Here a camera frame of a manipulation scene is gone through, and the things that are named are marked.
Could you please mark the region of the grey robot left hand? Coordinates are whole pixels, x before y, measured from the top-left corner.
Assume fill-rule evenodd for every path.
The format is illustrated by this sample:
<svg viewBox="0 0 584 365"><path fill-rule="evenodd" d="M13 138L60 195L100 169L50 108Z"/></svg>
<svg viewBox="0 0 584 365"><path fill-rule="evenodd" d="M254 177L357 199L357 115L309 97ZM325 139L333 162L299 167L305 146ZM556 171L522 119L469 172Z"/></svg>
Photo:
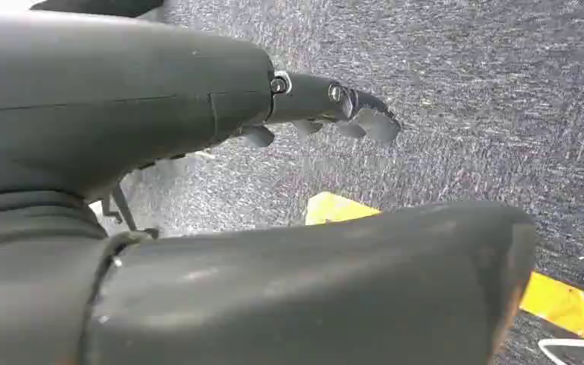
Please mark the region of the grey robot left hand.
<svg viewBox="0 0 584 365"><path fill-rule="evenodd" d="M276 71L258 46L124 17L0 14L0 364L488 364L538 236L445 202L302 227L110 236L127 173L268 125L305 134L376 97Z"/></svg>

